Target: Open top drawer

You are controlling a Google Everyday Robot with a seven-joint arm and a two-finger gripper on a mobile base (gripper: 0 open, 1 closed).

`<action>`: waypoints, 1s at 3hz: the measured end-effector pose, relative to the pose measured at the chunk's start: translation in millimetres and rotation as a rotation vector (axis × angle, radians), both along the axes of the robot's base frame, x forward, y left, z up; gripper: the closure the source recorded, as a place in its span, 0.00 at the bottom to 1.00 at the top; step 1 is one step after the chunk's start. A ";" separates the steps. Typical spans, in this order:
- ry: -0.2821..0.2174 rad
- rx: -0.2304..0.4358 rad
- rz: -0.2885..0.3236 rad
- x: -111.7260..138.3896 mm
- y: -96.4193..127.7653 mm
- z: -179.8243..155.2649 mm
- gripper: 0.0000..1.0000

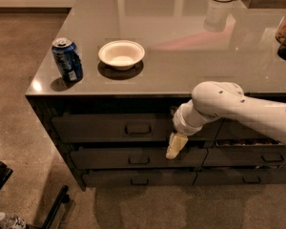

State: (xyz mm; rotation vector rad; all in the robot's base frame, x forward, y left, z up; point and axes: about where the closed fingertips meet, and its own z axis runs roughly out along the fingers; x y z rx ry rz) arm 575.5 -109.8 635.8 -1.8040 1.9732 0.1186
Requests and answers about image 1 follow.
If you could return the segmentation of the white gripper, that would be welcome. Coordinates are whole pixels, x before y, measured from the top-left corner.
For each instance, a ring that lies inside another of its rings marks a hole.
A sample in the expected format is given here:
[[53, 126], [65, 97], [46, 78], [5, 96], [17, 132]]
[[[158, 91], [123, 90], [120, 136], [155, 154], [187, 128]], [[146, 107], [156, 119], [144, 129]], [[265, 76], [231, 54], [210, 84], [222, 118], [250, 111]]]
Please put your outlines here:
[[181, 104], [174, 113], [173, 123], [177, 133], [171, 133], [166, 158], [176, 158], [188, 142], [187, 135], [196, 134], [209, 122], [210, 118], [201, 114], [192, 100]]

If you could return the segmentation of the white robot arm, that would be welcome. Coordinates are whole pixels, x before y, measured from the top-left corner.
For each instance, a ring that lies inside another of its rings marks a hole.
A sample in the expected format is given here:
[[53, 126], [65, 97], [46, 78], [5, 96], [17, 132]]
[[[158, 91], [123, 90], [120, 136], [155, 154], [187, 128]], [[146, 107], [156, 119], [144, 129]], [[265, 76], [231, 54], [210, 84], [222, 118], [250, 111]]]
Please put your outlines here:
[[286, 103], [248, 97], [232, 82], [206, 81], [192, 91], [192, 99], [174, 112], [166, 158], [174, 159], [188, 137], [219, 118], [236, 120], [286, 146]]

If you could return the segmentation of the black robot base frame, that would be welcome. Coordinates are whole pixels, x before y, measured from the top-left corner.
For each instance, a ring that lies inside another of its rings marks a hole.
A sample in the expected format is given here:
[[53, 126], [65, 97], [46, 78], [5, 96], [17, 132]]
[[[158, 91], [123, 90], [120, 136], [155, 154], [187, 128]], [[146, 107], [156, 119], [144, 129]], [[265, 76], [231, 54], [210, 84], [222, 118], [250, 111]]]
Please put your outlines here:
[[25, 197], [27, 192], [20, 193], [15, 188], [9, 190], [7, 184], [13, 174], [13, 169], [5, 162], [0, 160], [0, 204], [7, 205], [6, 209], [0, 208], [0, 212], [12, 215], [15, 214], [27, 223], [26, 229], [57, 229], [55, 223], [57, 221], [58, 213], [63, 205], [68, 205], [70, 202], [69, 187], [63, 185], [60, 188], [56, 198], [54, 199], [49, 212], [47, 213], [44, 221], [40, 225], [33, 225], [27, 219], [21, 216], [18, 212], [19, 209], [25, 207], [25, 202], [22, 198]]

